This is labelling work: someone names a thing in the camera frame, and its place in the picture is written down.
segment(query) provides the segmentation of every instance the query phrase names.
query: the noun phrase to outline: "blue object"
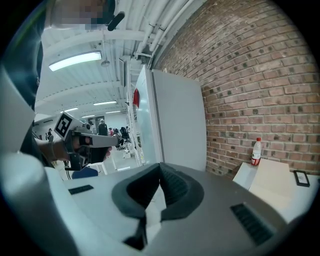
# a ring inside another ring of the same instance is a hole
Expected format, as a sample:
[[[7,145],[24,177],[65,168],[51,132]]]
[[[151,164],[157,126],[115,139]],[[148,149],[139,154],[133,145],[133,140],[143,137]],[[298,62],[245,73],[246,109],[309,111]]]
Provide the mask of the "blue object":
[[[84,167],[82,170],[74,171],[72,173],[72,179],[89,178],[95,176],[98,176],[98,171],[90,167]]]

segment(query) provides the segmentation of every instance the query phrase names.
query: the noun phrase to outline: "vent grille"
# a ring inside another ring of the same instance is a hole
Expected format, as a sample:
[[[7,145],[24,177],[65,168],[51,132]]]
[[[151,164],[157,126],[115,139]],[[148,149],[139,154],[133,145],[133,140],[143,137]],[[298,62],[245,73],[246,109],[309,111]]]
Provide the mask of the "vent grille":
[[[261,245],[272,237],[273,233],[245,204],[230,208],[256,245]]]

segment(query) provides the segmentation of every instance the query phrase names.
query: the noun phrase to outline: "white refrigerator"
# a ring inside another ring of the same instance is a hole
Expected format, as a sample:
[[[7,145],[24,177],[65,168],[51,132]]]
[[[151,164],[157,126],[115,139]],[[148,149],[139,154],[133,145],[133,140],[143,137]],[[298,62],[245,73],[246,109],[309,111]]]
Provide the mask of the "white refrigerator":
[[[205,171],[207,136],[200,84],[144,65],[136,88],[146,164],[165,162]]]

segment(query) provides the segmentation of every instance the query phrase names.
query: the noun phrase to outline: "ceiling light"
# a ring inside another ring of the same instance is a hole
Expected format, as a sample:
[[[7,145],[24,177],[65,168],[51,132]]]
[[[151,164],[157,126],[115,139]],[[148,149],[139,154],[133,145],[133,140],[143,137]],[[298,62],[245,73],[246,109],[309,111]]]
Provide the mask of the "ceiling light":
[[[111,112],[105,112],[106,114],[111,114],[111,113],[119,113],[121,112],[120,110],[119,111],[111,111]]]
[[[49,69],[51,69],[52,71],[56,71],[74,64],[98,61],[101,59],[101,51],[87,52],[52,63],[51,65],[49,65]]]
[[[74,108],[70,108],[70,109],[67,109],[67,110],[63,110],[64,112],[69,112],[69,111],[74,111],[74,110],[77,110],[78,108],[77,107],[74,107]]]
[[[92,115],[86,115],[86,116],[83,116],[83,117],[81,117],[81,118],[91,118],[91,117],[94,117],[95,115],[94,114],[92,114]]]
[[[98,106],[98,105],[114,104],[114,103],[117,103],[117,102],[113,100],[113,101],[107,101],[107,102],[93,103],[93,105]]]

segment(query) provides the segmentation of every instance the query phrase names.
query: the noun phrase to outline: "red label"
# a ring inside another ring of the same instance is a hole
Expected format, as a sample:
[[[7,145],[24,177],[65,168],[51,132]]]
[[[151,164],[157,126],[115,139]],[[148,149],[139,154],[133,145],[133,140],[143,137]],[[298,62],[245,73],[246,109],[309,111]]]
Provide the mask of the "red label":
[[[260,162],[260,158],[258,158],[258,159],[251,158],[251,164],[253,166],[257,166],[259,164],[259,162]]]

